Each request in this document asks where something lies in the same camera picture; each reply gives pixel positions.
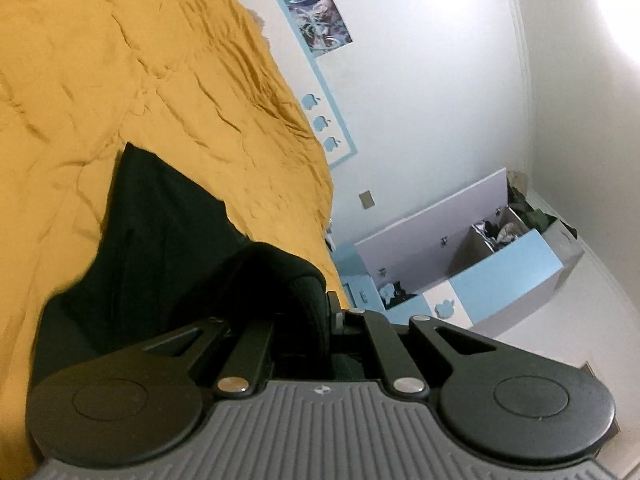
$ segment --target bed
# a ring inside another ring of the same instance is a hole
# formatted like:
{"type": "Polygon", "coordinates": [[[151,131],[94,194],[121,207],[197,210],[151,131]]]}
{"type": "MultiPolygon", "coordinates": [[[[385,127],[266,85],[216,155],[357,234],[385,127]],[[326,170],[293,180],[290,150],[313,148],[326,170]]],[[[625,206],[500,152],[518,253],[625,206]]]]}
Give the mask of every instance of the bed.
{"type": "Polygon", "coordinates": [[[24,425],[43,305],[95,257],[118,154],[155,153],[252,240],[320,269],[322,147],[235,0],[0,0],[0,478],[33,471],[24,425]]]}

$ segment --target silver screw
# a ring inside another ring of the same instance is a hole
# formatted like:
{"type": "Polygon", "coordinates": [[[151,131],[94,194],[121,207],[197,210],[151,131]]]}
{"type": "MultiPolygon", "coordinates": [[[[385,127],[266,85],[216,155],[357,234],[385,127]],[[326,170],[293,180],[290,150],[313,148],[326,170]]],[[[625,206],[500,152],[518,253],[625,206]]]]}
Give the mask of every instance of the silver screw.
{"type": "Polygon", "coordinates": [[[417,394],[424,390],[424,383],[415,377],[400,377],[394,381],[394,389],[403,394],[417,394]]]}
{"type": "Polygon", "coordinates": [[[248,388],[249,381],[243,377],[223,377],[218,381],[218,389],[228,394],[239,394],[248,388]]]}

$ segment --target white drawer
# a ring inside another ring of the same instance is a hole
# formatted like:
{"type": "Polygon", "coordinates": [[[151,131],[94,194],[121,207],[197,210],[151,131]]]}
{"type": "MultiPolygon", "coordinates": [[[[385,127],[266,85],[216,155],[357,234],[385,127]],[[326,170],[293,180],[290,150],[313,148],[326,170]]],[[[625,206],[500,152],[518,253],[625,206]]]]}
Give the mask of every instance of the white drawer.
{"type": "Polygon", "coordinates": [[[460,298],[456,294],[456,291],[453,290],[453,287],[449,283],[449,280],[437,284],[436,286],[424,292],[422,295],[427,301],[427,304],[433,312],[433,315],[438,319],[465,329],[469,329],[474,325],[469,319],[464,305],[462,305],[460,298]],[[438,315],[437,311],[438,306],[445,303],[446,301],[451,301],[453,303],[453,316],[444,319],[438,315]]]}

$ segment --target logo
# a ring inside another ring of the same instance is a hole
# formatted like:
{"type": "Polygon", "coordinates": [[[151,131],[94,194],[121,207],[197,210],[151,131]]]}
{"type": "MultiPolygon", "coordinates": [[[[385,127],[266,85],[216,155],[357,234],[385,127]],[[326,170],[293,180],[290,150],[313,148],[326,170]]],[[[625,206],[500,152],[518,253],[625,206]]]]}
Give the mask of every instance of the logo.
{"type": "Polygon", "coordinates": [[[316,388],[314,388],[314,391],[318,395],[324,395],[324,394],[330,393],[331,388],[329,388],[328,386],[324,386],[324,384],[322,384],[321,386],[317,386],[316,388]]]}

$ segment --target light switch plate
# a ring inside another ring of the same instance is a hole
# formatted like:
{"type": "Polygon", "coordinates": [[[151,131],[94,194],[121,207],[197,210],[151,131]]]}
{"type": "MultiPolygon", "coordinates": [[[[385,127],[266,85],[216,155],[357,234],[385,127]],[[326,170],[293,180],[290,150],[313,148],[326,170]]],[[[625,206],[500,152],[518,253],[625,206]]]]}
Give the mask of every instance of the light switch plate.
{"type": "Polygon", "coordinates": [[[360,202],[362,202],[362,207],[364,209],[370,209],[376,205],[376,203],[373,202],[373,197],[371,196],[370,191],[365,191],[364,193],[360,193],[359,197],[360,197],[360,202]]]}

